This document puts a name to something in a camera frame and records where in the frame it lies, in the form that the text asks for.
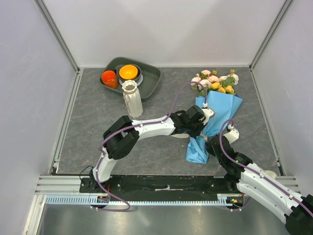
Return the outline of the blue wrapping paper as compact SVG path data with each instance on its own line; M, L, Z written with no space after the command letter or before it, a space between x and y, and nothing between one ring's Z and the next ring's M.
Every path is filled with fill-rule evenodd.
M233 118L242 101L240 97L232 94L210 91L207 95L207 104L215 114L209 119L201 133L208 138L219 134L222 124ZM209 154L205 149L205 139L202 136L190 138L185 159L191 163L207 163Z

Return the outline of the pink flower bunch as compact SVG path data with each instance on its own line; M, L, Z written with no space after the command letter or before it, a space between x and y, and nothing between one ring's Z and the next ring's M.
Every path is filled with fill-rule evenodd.
M198 90L199 95L204 97L210 91L214 91L211 89L212 83L218 82L225 86L231 85L234 88L234 86L239 83L239 77L234 69L231 69L228 75L222 75L220 77L218 77L218 72L216 70L203 70L196 73L191 81L191 88L193 90Z

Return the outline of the yellow flower bunch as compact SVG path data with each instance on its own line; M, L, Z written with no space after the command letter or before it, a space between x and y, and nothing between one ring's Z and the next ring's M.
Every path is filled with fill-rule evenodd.
M221 83L215 82L215 83L212 83L211 89L214 91L223 93L223 94L235 95L235 91L231 85L225 86Z

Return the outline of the cream printed ribbon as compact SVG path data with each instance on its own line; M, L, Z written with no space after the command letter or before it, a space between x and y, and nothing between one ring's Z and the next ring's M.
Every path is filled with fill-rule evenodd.
M171 137L174 137L174 138L179 138L179 139L186 139L186 138L189 138L190 135L187 134L187 133L181 133L181 134L171 134L170 135ZM210 137L208 137L207 135L204 135L202 132L194 137L195 140L197 141L201 141L201 140L204 140L204 142L208 142L210 140Z

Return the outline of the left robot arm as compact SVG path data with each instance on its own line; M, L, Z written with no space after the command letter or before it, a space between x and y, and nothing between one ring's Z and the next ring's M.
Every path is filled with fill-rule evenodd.
M196 138L213 116L213 110L194 105L186 111L169 113L151 120L120 117L103 134L103 142L99 146L100 158L89 174L90 187L96 192L105 191L117 161L126 157L138 141L155 136Z

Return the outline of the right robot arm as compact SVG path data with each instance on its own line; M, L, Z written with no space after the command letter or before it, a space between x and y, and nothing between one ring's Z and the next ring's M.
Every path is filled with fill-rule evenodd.
M214 136L206 143L207 152L226 170L224 187L239 191L270 210L291 235L313 233L313 197L303 196L284 186L246 155L236 152L226 135Z

